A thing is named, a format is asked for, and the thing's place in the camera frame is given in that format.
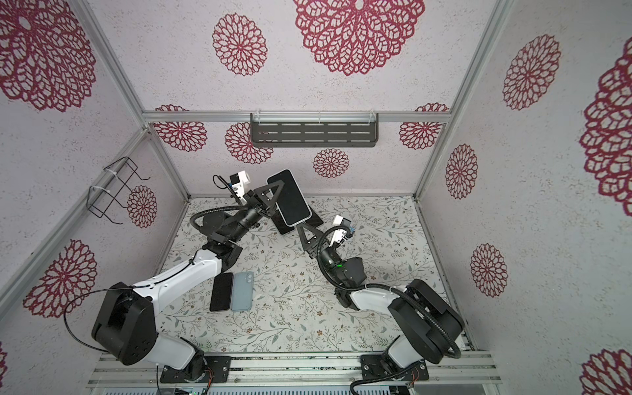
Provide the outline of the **grey phone case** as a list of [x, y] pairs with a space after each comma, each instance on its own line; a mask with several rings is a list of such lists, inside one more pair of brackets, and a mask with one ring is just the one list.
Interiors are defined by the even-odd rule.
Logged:
[[234, 312], [249, 311], [253, 306], [253, 272], [236, 273], [233, 279], [230, 309]]

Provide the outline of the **black phone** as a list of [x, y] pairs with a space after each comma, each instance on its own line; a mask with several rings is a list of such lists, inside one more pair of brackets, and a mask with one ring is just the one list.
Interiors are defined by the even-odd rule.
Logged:
[[305, 221], [306, 225], [318, 228], [324, 221], [320, 218], [317, 212], [311, 208], [311, 216]]
[[282, 182], [281, 192], [279, 193], [276, 205], [287, 226], [295, 226], [311, 218], [312, 210], [307, 204], [290, 170], [285, 169], [269, 176], [267, 182], [268, 184]]
[[234, 274], [222, 273], [214, 278], [210, 312], [222, 312], [230, 309]]

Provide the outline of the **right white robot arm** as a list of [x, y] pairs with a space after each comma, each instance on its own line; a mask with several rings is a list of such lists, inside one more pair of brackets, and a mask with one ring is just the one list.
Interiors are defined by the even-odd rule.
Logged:
[[425, 281], [414, 279], [401, 287], [369, 282], [362, 258], [344, 259], [337, 252], [354, 233], [349, 225], [325, 232], [299, 225], [297, 230], [303, 250], [316, 261], [343, 307], [384, 314], [401, 331], [380, 356], [365, 357], [365, 380], [394, 380], [426, 362], [437, 365], [444, 358], [462, 357], [457, 340], [464, 320]]

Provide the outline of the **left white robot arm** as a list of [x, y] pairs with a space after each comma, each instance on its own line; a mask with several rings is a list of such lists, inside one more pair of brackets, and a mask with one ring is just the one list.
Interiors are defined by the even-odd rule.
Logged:
[[190, 224], [207, 243], [190, 258], [145, 281], [122, 282], [105, 292], [92, 338], [123, 365], [151, 362], [199, 375], [204, 352], [183, 339], [160, 332], [156, 317], [195, 286], [227, 272], [242, 252], [239, 241], [264, 217], [270, 217], [285, 185], [274, 181], [250, 190], [244, 203], [195, 213]]

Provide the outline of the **grey slotted wall shelf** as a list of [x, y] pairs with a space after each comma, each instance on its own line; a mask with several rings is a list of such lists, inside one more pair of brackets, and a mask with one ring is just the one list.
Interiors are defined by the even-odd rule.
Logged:
[[250, 115], [250, 139], [257, 148], [371, 148], [380, 136], [380, 117], [366, 115]]

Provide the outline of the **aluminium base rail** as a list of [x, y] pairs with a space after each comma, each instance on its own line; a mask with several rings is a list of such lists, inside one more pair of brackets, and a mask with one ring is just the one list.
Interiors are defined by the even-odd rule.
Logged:
[[[215, 368], [211, 388], [349, 385], [362, 378], [366, 368], [358, 352], [235, 353], [228, 368]], [[466, 351], [460, 359], [445, 358], [438, 365], [426, 364], [414, 374], [423, 384], [501, 384], [490, 352]], [[103, 355], [86, 388], [155, 389], [156, 365], [124, 366]]]

